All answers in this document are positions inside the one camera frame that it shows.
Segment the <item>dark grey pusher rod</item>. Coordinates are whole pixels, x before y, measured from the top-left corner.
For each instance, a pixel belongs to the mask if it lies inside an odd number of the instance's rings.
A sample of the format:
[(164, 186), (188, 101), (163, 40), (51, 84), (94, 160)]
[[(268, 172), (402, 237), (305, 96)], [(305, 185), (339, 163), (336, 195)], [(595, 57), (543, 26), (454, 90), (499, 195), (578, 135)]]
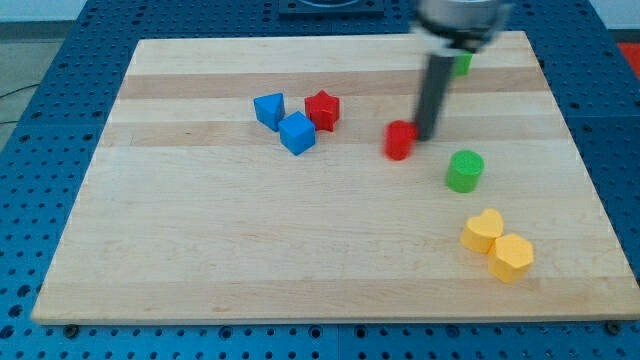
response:
[(427, 57), (414, 122), (417, 139), (427, 141), (436, 130), (441, 105), (452, 78), (456, 52), (452, 49), (434, 51)]

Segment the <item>green block behind arm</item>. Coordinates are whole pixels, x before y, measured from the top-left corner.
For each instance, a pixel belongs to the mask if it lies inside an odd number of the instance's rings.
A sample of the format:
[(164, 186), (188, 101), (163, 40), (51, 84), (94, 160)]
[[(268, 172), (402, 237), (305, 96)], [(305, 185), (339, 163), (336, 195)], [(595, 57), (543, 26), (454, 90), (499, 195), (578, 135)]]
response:
[(455, 58), (452, 75), (454, 77), (466, 76), (469, 73), (473, 54), (462, 52)]

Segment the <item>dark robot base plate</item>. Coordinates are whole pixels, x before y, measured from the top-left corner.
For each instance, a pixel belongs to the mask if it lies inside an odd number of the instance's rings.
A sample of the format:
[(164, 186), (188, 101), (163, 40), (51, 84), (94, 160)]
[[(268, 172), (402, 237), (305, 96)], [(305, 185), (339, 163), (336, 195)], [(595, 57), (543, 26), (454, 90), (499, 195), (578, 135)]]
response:
[(278, 13), (289, 15), (381, 15), (383, 0), (278, 0)]

